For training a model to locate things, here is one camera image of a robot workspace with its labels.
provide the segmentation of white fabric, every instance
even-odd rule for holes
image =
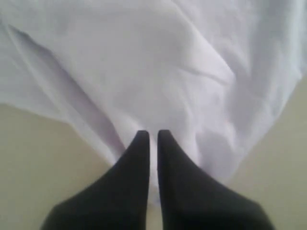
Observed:
[[[114,164],[170,129],[224,182],[306,72],[305,0],[1,0],[0,102],[60,119]]]

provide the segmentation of floor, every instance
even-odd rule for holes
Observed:
[[[307,79],[229,187],[262,204],[279,230],[307,229]],[[36,230],[59,201],[109,168],[66,124],[0,105],[0,229]],[[162,229],[149,207],[149,230]]]

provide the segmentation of white dress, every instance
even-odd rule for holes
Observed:
[[[148,130],[156,201],[157,132],[225,182],[305,74],[306,25],[305,0],[1,0],[0,103],[110,164]]]

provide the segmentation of beige floor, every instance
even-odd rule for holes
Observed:
[[[279,230],[307,229],[307,80],[229,186],[259,201]],[[39,229],[57,202],[108,166],[63,123],[0,105],[0,230]],[[161,229],[149,207],[148,228]]]

